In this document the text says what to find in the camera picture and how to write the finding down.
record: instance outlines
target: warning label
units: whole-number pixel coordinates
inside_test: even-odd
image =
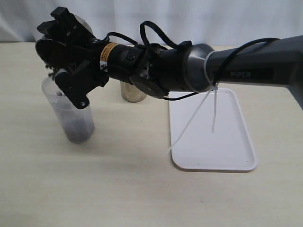
[[[116,44],[116,43],[107,44],[101,52],[100,61],[107,62],[110,52],[117,45],[119,45],[119,44]]]

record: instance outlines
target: white tray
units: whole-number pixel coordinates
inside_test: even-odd
[[[171,92],[175,98],[187,93]],[[177,140],[206,93],[169,102],[171,143]],[[249,171],[258,160],[236,94],[217,91],[214,133],[214,92],[207,97],[195,118],[172,148],[174,163],[184,170]]]

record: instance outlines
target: white curtain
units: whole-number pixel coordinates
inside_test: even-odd
[[[241,45],[303,35],[302,0],[0,0],[0,41],[33,42],[57,6],[87,21],[95,36],[116,31],[140,41],[139,25],[158,24],[176,43]],[[162,43],[148,29],[151,42]]]

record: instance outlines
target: table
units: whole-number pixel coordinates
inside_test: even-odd
[[[286,88],[236,92],[259,159],[246,174],[182,172],[168,103],[90,94],[96,130],[71,144],[41,91],[33,43],[0,44],[1,227],[302,226],[303,112]]]

